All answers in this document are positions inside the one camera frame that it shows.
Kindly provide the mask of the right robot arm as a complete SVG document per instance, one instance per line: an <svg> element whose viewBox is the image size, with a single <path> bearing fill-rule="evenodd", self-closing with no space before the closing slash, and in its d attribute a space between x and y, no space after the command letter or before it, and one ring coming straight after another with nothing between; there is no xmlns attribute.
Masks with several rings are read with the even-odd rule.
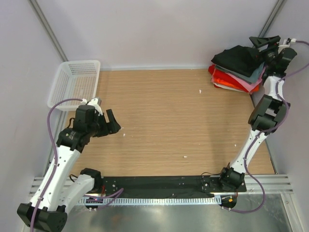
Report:
<svg viewBox="0 0 309 232"><path fill-rule="evenodd" d="M221 170L217 180L219 189L226 192L244 189L248 164L260 144L284 122L290 109L289 103L283 97L283 84L286 78L285 71L297 55L291 44L298 40L288 38L280 44L280 36L249 39L259 50L266 65L262 75L265 93L249 117L251 129L244 146L237 157Z"/></svg>

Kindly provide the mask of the black t shirt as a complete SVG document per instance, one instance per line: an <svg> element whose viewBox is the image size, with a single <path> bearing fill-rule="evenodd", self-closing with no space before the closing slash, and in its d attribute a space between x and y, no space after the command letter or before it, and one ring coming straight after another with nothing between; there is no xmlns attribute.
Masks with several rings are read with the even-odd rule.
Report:
<svg viewBox="0 0 309 232"><path fill-rule="evenodd" d="M225 69L250 77L253 71L261 65L261 63L255 63L253 60L253 53L256 50L258 49L237 45L216 54L211 62Z"/></svg>

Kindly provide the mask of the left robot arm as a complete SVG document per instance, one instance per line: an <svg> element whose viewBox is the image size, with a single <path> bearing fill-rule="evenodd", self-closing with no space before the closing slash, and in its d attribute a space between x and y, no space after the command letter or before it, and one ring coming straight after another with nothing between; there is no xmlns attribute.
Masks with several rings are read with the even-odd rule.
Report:
<svg viewBox="0 0 309 232"><path fill-rule="evenodd" d="M100 171L85 168L67 189L63 189L75 162L92 137L115 134L121 129L112 109L103 113L99 106L80 105L73 124L60 132L54 158L29 203L21 203L17 214L30 231L60 232L75 204L88 192L103 186Z"/></svg>

